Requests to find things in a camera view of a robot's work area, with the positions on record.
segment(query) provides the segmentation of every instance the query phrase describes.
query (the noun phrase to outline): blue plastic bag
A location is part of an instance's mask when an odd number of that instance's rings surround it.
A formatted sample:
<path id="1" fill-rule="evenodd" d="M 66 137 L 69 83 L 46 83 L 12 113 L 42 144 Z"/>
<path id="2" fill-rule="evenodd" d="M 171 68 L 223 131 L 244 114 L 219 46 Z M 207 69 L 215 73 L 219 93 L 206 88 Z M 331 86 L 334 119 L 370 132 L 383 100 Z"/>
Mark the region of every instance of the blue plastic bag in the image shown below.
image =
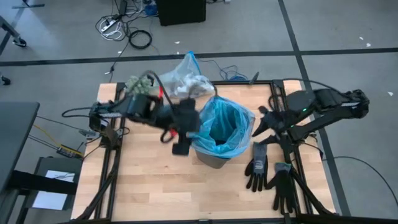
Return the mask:
<path id="1" fill-rule="evenodd" d="M 249 147 L 255 117 L 247 108 L 214 96 L 200 111 L 200 119 L 199 132 L 190 135 L 195 150 L 230 159 Z"/>

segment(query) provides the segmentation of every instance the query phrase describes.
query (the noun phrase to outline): glove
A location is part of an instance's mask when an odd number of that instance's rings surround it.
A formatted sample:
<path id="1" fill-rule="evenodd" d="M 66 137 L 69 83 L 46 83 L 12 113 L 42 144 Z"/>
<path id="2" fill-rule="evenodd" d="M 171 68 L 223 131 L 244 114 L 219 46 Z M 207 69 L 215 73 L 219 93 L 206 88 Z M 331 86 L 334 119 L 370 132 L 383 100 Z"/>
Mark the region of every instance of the glove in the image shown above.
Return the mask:
<path id="1" fill-rule="evenodd" d="M 283 215 L 285 214 L 285 202 L 289 213 L 292 213 L 293 207 L 295 207 L 292 180 L 290 178 L 291 167 L 292 165 L 290 164 L 277 162 L 275 164 L 276 174 L 266 186 L 267 190 L 276 187 L 273 209 L 276 211 L 280 207 L 280 213 Z"/>
<path id="2" fill-rule="evenodd" d="M 246 185 L 247 189 L 252 187 L 252 191 L 262 191 L 262 186 L 267 186 L 267 172 L 268 172 L 268 158 L 267 145 L 260 145 L 258 142 L 253 144 L 253 159 L 250 161 L 244 175 L 250 176 L 249 182 Z"/>

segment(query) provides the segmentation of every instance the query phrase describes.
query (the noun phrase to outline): concrete floor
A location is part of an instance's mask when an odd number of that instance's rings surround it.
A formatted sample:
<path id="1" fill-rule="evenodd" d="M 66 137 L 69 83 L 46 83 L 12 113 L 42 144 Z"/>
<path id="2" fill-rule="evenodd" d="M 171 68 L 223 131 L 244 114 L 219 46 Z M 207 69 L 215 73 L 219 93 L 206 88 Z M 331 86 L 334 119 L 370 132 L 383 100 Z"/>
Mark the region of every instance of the concrete floor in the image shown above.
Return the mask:
<path id="1" fill-rule="evenodd" d="M 3 0 L 0 15 L 27 41 L 21 49 L 9 40 L 0 55 L 0 72 L 12 80 L 10 86 L 0 86 L 0 100 L 38 101 L 39 115 L 87 128 L 86 119 L 65 119 L 60 116 L 69 108 L 89 106 L 96 99 L 100 83 L 109 81 L 104 75 L 112 60 L 103 63 L 73 63 L 76 58 L 117 57 L 126 41 L 104 40 L 94 29 L 95 22 L 111 12 L 111 0 L 35 0 L 45 7 L 11 9 L 15 1 Z M 215 57 L 221 67 L 237 65 L 239 71 L 251 78 L 257 71 L 260 79 L 301 78 L 299 65 L 291 44 L 285 19 L 278 0 L 232 0 L 231 4 L 207 5 L 206 22 L 161 27 L 158 18 L 139 19 L 134 25 L 149 29 L 153 45 L 161 55 L 195 53 L 248 52 L 241 57 Z M 324 82 L 341 91 L 362 89 L 369 97 L 370 112 L 363 119 L 344 120 L 326 128 L 334 156 L 353 156 L 374 166 L 398 194 L 395 171 L 398 151 L 394 133 L 398 128 L 398 2 L 395 0 L 284 0 L 299 50 L 359 49 L 356 54 L 307 55 L 303 65 L 309 79 Z M 0 30 L 0 40 L 5 33 Z M 393 53 L 362 54 L 361 49 L 391 48 Z M 290 52 L 290 56 L 269 56 L 268 52 Z M 130 47 L 123 57 L 157 55 L 154 48 L 134 50 Z M 55 65 L 23 66 L 26 61 L 46 60 Z M 8 62 L 21 62 L 5 66 Z M 112 82 L 125 82 L 131 75 L 147 69 L 168 72 L 179 60 L 147 60 L 119 62 Z M 219 80 L 213 63 L 200 62 L 202 73 L 210 80 Z M 84 141 L 75 130 L 39 118 L 39 126 L 70 147 Z M 42 133 L 31 134 L 44 138 Z M 40 156 L 59 155 L 53 150 L 28 140 L 17 168 L 33 172 Z M 398 208 L 384 182 L 364 164 L 337 159 L 346 201 L 352 216 L 398 219 Z M 338 199 L 332 189 L 336 208 Z M 13 214 L 10 223 L 15 222 Z M 70 210 L 31 210 L 26 223 L 55 223 L 67 221 Z"/>

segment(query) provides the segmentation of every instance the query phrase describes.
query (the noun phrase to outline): wooden tabletop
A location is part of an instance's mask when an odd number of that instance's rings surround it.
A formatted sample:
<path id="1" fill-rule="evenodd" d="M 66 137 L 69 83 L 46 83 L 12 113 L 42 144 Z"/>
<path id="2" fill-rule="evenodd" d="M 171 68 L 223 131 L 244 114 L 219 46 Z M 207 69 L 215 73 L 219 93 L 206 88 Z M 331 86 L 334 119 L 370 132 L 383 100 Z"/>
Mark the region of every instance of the wooden tabletop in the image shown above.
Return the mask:
<path id="1" fill-rule="evenodd" d="M 256 115 L 254 130 L 261 114 L 257 108 L 267 105 L 271 95 L 269 85 L 219 85 L 218 94 L 245 106 Z M 300 90 L 297 81 L 285 82 L 286 94 Z M 98 92 L 100 101 L 114 99 L 116 84 L 102 84 Z M 198 110 L 211 96 L 197 98 Z M 252 159 L 249 147 L 240 156 L 228 161 L 221 169 L 204 165 L 190 150 L 188 157 L 173 156 L 172 143 L 159 141 L 162 130 L 126 121 L 131 133 L 124 136 L 119 166 L 113 221 L 142 220 L 197 220 L 230 218 L 278 218 L 273 211 L 275 189 L 253 193 L 246 189 L 248 177 L 244 170 Z M 268 130 L 251 141 L 261 141 L 272 134 Z M 314 138 L 307 143 L 317 146 Z M 98 141 L 89 144 L 86 154 Z M 307 145 L 300 146 L 307 185 L 329 210 L 334 211 L 325 171 L 319 152 Z M 276 162 L 282 162 L 283 152 L 277 144 L 268 145 L 268 181 L 273 178 Z M 79 216 L 98 190 L 104 149 L 98 149 L 83 163 L 72 218 Z M 300 206 L 305 211 L 302 193 L 297 186 Z M 104 197 L 103 216 L 108 204 Z"/>

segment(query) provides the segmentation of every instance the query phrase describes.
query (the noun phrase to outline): white paper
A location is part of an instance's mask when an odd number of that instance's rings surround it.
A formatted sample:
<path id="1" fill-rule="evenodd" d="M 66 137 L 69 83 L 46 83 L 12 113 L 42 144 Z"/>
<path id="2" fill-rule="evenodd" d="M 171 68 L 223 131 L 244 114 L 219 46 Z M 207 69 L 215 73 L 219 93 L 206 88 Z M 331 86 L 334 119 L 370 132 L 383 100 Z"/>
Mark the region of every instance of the white paper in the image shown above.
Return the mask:
<path id="1" fill-rule="evenodd" d="M 75 174 L 69 172 L 60 172 L 54 170 L 48 170 L 46 175 L 48 178 L 59 178 L 59 180 L 64 180 L 68 182 L 73 182 Z M 51 193 L 40 191 L 37 193 L 35 202 L 33 203 L 33 208 L 46 208 L 54 210 L 62 210 L 63 205 L 67 199 L 67 194 Z"/>

